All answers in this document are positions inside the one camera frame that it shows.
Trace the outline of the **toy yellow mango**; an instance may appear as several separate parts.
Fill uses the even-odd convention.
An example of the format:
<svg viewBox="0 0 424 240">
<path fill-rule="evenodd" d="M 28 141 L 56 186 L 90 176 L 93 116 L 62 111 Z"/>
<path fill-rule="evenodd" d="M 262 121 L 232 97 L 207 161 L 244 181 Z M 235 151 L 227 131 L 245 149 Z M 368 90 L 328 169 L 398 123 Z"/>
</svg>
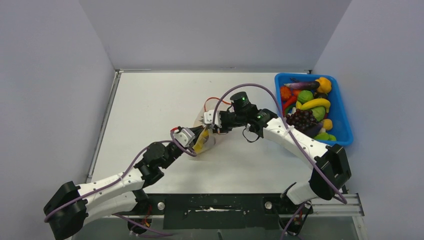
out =
<svg viewBox="0 0 424 240">
<path fill-rule="evenodd" d="M 209 148 L 210 148 L 209 138 L 210 138 L 209 130 L 205 128 L 200 133 L 197 141 L 195 142 L 195 144 L 193 146 L 193 150 L 197 155 L 201 154 L 202 152 L 209 150 Z"/>
</svg>

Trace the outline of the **clear zip top bag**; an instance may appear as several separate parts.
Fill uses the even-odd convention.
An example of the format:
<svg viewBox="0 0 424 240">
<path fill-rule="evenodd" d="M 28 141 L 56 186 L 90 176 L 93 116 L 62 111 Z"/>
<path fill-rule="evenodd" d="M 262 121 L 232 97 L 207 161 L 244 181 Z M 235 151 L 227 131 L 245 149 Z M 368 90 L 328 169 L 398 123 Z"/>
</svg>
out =
<svg viewBox="0 0 424 240">
<path fill-rule="evenodd" d="M 204 113 L 214 110 L 219 97 L 209 97 L 203 104 L 202 110 L 197 115 L 194 126 L 197 127 L 202 124 Z M 194 152 L 199 155 L 203 152 L 211 150 L 217 143 L 221 142 L 223 139 L 223 134 L 213 133 L 210 129 L 205 128 L 201 133 L 198 140 L 196 140 L 193 149 Z"/>
</svg>

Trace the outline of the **toy purple grape bunch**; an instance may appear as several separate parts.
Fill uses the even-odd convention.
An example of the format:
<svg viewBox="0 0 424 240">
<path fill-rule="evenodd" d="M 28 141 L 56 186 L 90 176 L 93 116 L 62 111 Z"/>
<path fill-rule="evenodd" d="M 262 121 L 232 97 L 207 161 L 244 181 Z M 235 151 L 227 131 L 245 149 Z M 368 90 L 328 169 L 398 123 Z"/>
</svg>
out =
<svg viewBox="0 0 424 240">
<path fill-rule="evenodd" d="M 300 132 L 305 132 L 318 124 L 311 110 L 298 109 L 294 113 L 287 114 L 285 119 L 288 125 L 294 126 Z"/>
</svg>

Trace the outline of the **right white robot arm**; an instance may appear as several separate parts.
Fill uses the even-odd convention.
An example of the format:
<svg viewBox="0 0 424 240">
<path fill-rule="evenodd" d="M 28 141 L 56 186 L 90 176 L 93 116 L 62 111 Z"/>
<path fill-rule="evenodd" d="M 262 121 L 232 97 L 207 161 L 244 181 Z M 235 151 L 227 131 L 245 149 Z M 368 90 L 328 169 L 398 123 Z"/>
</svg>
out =
<svg viewBox="0 0 424 240">
<path fill-rule="evenodd" d="M 335 199 L 347 203 L 340 190 L 352 173 L 342 146 L 319 142 L 295 129 L 275 112 L 257 108 L 244 91 L 234 94 L 230 98 L 230 105 L 231 111 L 215 108 L 204 113 L 204 119 L 209 121 L 211 129 L 226 133 L 245 127 L 259 138 L 282 146 L 311 169 L 310 179 L 289 187 L 281 199 L 281 207 L 286 213 L 295 213 L 301 203 L 312 199 Z"/>
</svg>

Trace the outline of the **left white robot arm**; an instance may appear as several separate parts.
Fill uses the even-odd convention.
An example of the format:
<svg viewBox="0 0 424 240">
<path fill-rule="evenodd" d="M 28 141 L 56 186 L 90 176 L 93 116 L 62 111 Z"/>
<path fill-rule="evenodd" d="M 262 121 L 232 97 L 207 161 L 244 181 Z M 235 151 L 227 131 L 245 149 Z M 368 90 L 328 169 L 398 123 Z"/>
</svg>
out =
<svg viewBox="0 0 424 240">
<path fill-rule="evenodd" d="M 56 240 L 65 240 L 84 225 L 102 217 L 130 212 L 147 198 L 144 188 L 154 185 L 184 149 L 170 141 L 156 141 L 139 152 L 123 172 L 90 183 L 62 184 L 43 208 Z"/>
</svg>

